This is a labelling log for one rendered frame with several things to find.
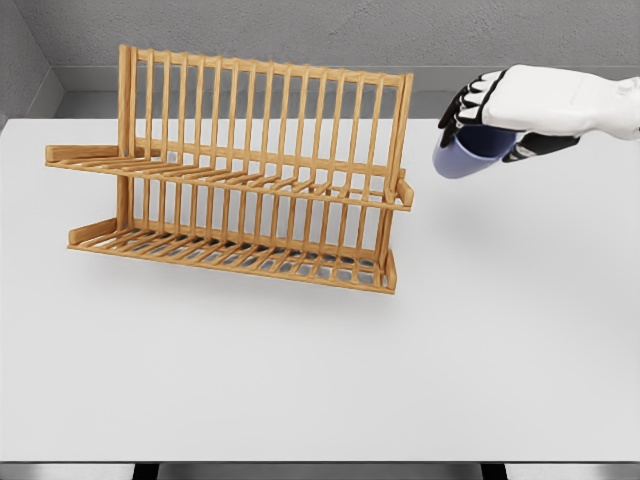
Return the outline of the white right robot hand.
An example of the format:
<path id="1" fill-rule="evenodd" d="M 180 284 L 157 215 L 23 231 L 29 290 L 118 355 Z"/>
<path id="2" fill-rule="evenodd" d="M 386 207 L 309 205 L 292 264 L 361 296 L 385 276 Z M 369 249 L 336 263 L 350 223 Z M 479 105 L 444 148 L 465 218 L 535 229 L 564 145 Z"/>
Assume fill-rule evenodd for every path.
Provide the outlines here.
<path id="1" fill-rule="evenodd" d="M 567 69 L 514 65 L 484 73 L 451 100 L 438 123 L 440 145 L 465 127 L 488 126 L 525 134 L 505 163 L 568 148 L 601 127 L 603 98 L 614 92 L 611 80 Z"/>

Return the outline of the blue cup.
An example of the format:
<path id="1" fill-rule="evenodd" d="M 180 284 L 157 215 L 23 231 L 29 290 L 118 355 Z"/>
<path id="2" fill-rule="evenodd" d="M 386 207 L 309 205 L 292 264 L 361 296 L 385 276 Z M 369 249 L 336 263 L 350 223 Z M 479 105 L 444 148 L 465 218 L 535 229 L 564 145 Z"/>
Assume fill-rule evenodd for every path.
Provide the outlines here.
<path id="1" fill-rule="evenodd" d="M 456 179 L 483 170 L 501 160 L 517 141 L 515 131 L 485 125 L 465 126 L 445 148 L 437 142 L 432 161 L 443 177 Z"/>

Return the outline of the wooden two-tier dish rack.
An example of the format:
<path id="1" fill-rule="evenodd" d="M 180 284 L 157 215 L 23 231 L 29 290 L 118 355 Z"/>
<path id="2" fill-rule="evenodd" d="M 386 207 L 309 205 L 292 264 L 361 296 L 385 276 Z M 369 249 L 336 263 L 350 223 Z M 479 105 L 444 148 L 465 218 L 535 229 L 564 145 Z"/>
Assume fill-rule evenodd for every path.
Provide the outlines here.
<path id="1" fill-rule="evenodd" d="M 50 167 L 117 180 L 76 250 L 393 293 L 413 78 L 121 46 L 113 145 Z"/>

